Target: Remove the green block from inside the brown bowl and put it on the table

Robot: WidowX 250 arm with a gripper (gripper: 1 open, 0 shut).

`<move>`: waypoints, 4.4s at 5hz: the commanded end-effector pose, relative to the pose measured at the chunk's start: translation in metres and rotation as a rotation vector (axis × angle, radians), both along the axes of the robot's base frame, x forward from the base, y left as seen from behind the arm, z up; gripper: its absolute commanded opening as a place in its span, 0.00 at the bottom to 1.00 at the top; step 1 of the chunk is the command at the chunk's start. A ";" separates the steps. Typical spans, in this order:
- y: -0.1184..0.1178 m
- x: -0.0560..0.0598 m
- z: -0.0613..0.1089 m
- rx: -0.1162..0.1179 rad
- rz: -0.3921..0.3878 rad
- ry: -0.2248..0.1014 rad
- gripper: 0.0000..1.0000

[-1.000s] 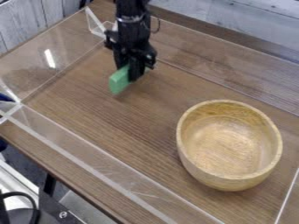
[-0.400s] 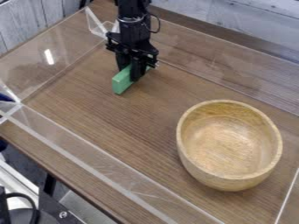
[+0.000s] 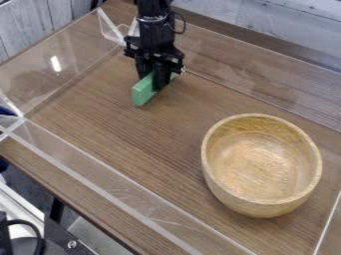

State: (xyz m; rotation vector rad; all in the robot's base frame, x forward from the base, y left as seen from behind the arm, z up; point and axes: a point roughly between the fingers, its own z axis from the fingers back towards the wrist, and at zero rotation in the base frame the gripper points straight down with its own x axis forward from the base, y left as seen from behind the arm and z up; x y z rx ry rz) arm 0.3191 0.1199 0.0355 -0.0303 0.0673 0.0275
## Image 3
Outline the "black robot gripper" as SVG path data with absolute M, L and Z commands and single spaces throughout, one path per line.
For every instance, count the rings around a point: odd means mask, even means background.
M 171 81 L 171 73 L 179 74 L 183 68 L 183 52 L 175 47 L 174 18 L 137 18 L 141 36 L 127 36 L 125 54 L 137 61 L 139 78 L 154 71 L 153 86 L 158 92 Z

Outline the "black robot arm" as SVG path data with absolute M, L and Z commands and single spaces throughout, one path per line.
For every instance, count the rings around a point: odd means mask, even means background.
M 173 0 L 135 0 L 138 6 L 139 36 L 125 37 L 125 54 L 137 62 L 139 77 L 153 75 L 153 90 L 161 91 L 171 81 L 171 75 L 183 68 L 185 53 L 175 47 L 175 11 Z

